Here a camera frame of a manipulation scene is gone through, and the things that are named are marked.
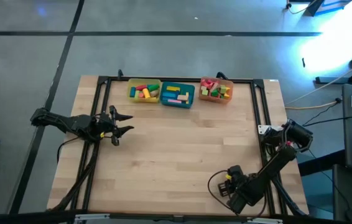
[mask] blue bin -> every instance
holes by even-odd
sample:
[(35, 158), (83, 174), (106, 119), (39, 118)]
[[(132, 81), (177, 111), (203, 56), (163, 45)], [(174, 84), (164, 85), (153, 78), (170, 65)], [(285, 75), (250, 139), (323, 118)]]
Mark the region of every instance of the blue bin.
[[(180, 91), (169, 91), (169, 90), (167, 90), (168, 86), (179, 87)], [(195, 87), (193, 85), (186, 85), (186, 84), (174, 83), (174, 82), (163, 82), (159, 100), (161, 101), (161, 103), (163, 105), (166, 105), (166, 106), (176, 106), (176, 107), (180, 107), (180, 108), (191, 108), (191, 106), (193, 105), (193, 101), (194, 101), (194, 92), (195, 92)], [(171, 96), (166, 97), (166, 96), (162, 96), (164, 93), (175, 93), (175, 94), (174, 94), (174, 97), (171, 97)], [(182, 103), (168, 102), (169, 99), (177, 100), (177, 96), (179, 94), (186, 95), (186, 93), (188, 93), (188, 104), (186, 104), (186, 102), (182, 102)]]

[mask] wooden tabletop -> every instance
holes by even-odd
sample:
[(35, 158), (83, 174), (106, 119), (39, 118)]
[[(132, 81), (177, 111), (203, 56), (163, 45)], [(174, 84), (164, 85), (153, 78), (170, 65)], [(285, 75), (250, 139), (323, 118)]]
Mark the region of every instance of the wooden tabletop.
[[(81, 78), (72, 116), (90, 114), (97, 78)], [(279, 83), (264, 83), (271, 122), (284, 124), (287, 117)], [(133, 119), (119, 122), (118, 126), (135, 128), (120, 139), (118, 147), (110, 139), (101, 141), (90, 211), (234, 216), (211, 197), (206, 185), (215, 172), (233, 165), (240, 165), (245, 174), (262, 167), (250, 87), (234, 84), (233, 99), (221, 105), (199, 100), (198, 85), (195, 84), (195, 100), (188, 110), (160, 103), (132, 103), (126, 97), (127, 82), (111, 82), (108, 105), (114, 105), (121, 114), (133, 115)], [(261, 110), (259, 92), (257, 95)], [(74, 135), (67, 134), (65, 141), (71, 138)], [(75, 182), (82, 147), (80, 140), (63, 146), (48, 208), (56, 206)], [(294, 202), (308, 213), (296, 160), (282, 169), (281, 179)], [(218, 197), (217, 184), (224, 181), (223, 174), (211, 181), (211, 190)], [(273, 196), (279, 213), (274, 187)], [(241, 214), (257, 215), (263, 203), (262, 199), (253, 207), (247, 205)], [(266, 207), (263, 216), (268, 214)]]

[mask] wire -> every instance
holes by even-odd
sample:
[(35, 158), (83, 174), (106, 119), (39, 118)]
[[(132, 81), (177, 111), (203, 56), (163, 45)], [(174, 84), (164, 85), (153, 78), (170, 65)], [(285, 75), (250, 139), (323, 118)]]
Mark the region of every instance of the wire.
[(288, 104), (291, 104), (291, 103), (293, 103), (293, 102), (295, 102), (295, 101), (298, 101), (298, 100), (302, 99), (303, 97), (306, 97), (306, 96), (308, 96), (308, 95), (314, 93), (315, 91), (321, 90), (322, 88), (325, 88), (325, 87), (327, 87), (328, 85), (331, 85), (332, 83), (338, 81), (339, 79), (341, 79), (341, 78), (347, 76), (347, 74), (349, 74), (351, 71), (352, 71), (352, 69), (348, 70), (344, 75), (342, 75), (342, 76), (340, 76), (340, 77), (338, 77), (338, 78), (332, 80), (331, 82), (329, 82), (329, 83), (327, 83), (327, 84), (321, 86), (320, 88), (317, 88), (317, 89), (315, 89), (315, 90), (313, 90), (313, 91), (311, 91), (311, 92), (309, 92), (309, 93), (304, 94), (303, 96), (300, 96), (300, 97), (298, 97), (298, 98), (292, 100), (291, 102), (286, 103), (285, 105), (288, 105)]
[[(220, 174), (220, 173), (222, 173), (222, 172), (227, 172), (227, 170), (221, 170), (221, 171), (215, 172), (215, 173), (209, 178), (209, 180), (208, 180), (208, 191), (209, 191), (209, 194), (211, 194), (214, 199), (216, 199), (220, 204), (222, 204), (222, 206), (224, 206), (224, 207), (226, 207), (227, 209), (229, 209), (230, 211), (234, 212), (228, 205), (226, 205), (226, 204), (223, 203), (220, 199), (218, 199), (218, 198), (212, 193), (211, 189), (209, 188), (209, 185), (210, 185), (210, 182), (211, 182), (212, 178), (214, 178), (216, 175), (218, 175), (218, 174)], [(264, 210), (266, 209), (266, 203), (267, 203), (267, 199), (266, 199), (266, 196), (265, 196), (265, 197), (264, 197), (264, 204), (263, 204), (262, 210), (261, 210), (255, 217), (250, 218), (250, 220), (254, 220), (255, 218), (259, 218), (259, 217), (263, 214)]]
[(301, 107), (301, 108), (296, 108), (296, 107), (285, 107), (287, 110), (306, 110), (306, 109), (316, 109), (316, 108), (321, 108), (321, 107), (324, 107), (324, 106), (329, 106), (329, 105), (332, 105), (334, 103), (337, 103), (336, 101), (334, 102), (331, 102), (331, 103), (326, 103), (324, 105), (320, 105), (320, 106), (307, 106), (307, 107)]
[(216, 199), (220, 204), (222, 204), (222, 206), (226, 207), (228, 210), (231, 210), (231, 211), (233, 212), (233, 210), (232, 210), (228, 205), (226, 205), (225, 203), (223, 203), (220, 199), (218, 199), (218, 198), (212, 193), (211, 189), (209, 188), (209, 184), (210, 184), (212, 178), (214, 178), (214, 177), (215, 177), (216, 175), (218, 175), (218, 174), (221, 174), (222, 172), (227, 172), (227, 170), (221, 170), (221, 171), (215, 172), (215, 173), (209, 178), (209, 180), (208, 180), (208, 191), (209, 191), (209, 194), (211, 194), (214, 199)]
[(310, 118), (310, 120), (306, 121), (306, 123), (304, 123), (303, 126), (305, 126), (307, 123), (311, 122), (314, 118), (320, 116), (322, 113), (327, 112), (331, 107), (334, 107), (334, 106), (336, 106), (337, 104), (338, 104), (338, 103), (335, 103), (334, 105), (329, 106), (326, 110), (323, 110), (323, 111), (319, 112), (316, 116), (314, 116), (314, 117)]
[[(308, 150), (309, 153), (311, 153), (311, 155), (314, 157), (314, 159), (317, 159), (317, 157), (314, 156), (313, 152), (309, 149)], [(350, 204), (349, 201), (346, 199), (346, 197), (342, 194), (342, 192), (340, 192), (340, 190), (338, 189), (338, 187), (335, 185), (334, 181), (331, 179), (331, 177), (329, 177), (328, 175), (326, 175), (326, 173), (324, 173), (323, 171), (321, 171), (322, 174), (325, 175), (325, 177), (327, 177), (331, 182), (332, 182), (332, 186), (338, 191), (338, 193), (340, 194), (340, 196), (343, 198), (343, 200), (345, 200), (347, 206), (348, 206), (348, 210), (350, 210)]]
[(58, 149), (57, 149), (57, 163), (58, 163), (58, 161), (60, 160), (60, 150), (61, 150), (61, 148), (65, 145), (65, 144), (67, 144), (67, 143), (69, 143), (69, 142), (71, 142), (71, 141), (74, 141), (74, 140), (77, 140), (79, 137), (76, 137), (76, 138), (73, 138), (73, 139), (71, 139), (71, 140), (68, 140), (68, 141), (65, 141), (65, 142), (63, 142), (63, 143), (61, 143), (61, 145), (58, 147)]
[(317, 2), (317, 1), (318, 1), (318, 0), (312, 1), (306, 8), (304, 8), (304, 9), (302, 9), (302, 10), (300, 10), (300, 11), (297, 11), (297, 12), (292, 12), (292, 11), (290, 10), (290, 7), (288, 8), (288, 10), (289, 10), (289, 12), (290, 12), (291, 14), (298, 14), (298, 13), (300, 13), (300, 12), (306, 10), (306, 9), (309, 8), (310, 6), (312, 6), (312, 5), (313, 5), (315, 2)]
[(311, 123), (311, 124), (303, 125), (303, 127), (308, 127), (308, 126), (311, 126), (311, 125), (314, 125), (314, 124), (326, 123), (326, 122), (329, 122), (329, 121), (338, 121), (340, 119), (349, 119), (349, 118), (352, 118), (352, 116), (347, 116), (347, 117), (343, 117), (343, 118), (328, 119), (328, 120), (324, 120), (324, 121), (317, 121), (317, 122), (314, 122), (314, 123)]

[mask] yellow bin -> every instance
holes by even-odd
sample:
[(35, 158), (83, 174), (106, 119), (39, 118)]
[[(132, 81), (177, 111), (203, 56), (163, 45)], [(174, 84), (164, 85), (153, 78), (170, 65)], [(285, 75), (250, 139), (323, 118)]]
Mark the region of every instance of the yellow bin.
[(161, 81), (157, 80), (157, 79), (149, 79), (149, 78), (131, 78), (129, 79), (129, 81), (127, 82), (127, 97), (135, 103), (158, 103), (159, 101), (159, 93), (156, 97), (152, 97), (152, 98), (134, 98), (134, 97), (130, 97), (131, 95), (131, 88), (132, 87), (137, 87), (139, 85), (155, 85), (158, 84), (159, 85), (159, 89), (158, 92), (160, 93), (161, 90)]

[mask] concrete floor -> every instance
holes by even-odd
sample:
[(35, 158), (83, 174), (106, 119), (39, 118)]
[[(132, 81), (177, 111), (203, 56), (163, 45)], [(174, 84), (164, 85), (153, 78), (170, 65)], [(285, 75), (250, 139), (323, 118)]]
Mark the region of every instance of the concrete floor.
[[(78, 0), (0, 1), (0, 30), (69, 31)], [(213, 76), (280, 80), (284, 101), (318, 88), (314, 77), (338, 76), (352, 58), (352, 3), (318, 17), (283, 12), (284, 0), (85, 0), (77, 31), (323, 32), (307, 37), (113, 36), (74, 37), (52, 111), (70, 114), (82, 75)], [(294, 11), (306, 4), (293, 6)], [(34, 128), (29, 118), (42, 106), (67, 37), (0, 36), (0, 213), (6, 212)], [(341, 86), (320, 90), (289, 106), (313, 106), (341, 96)], [(304, 123), (320, 110), (291, 111)], [(318, 120), (342, 116), (338, 105)], [(310, 127), (312, 151), (323, 156), (343, 149), (341, 121)], [(21, 212), (46, 208), (55, 154), (64, 135), (47, 128)], [(299, 161), (311, 155), (299, 156)], [(328, 189), (312, 183), (321, 181)], [(303, 178), (308, 203), (332, 212), (331, 183), (320, 175)], [(129, 223), (127, 220), (116, 223)]]

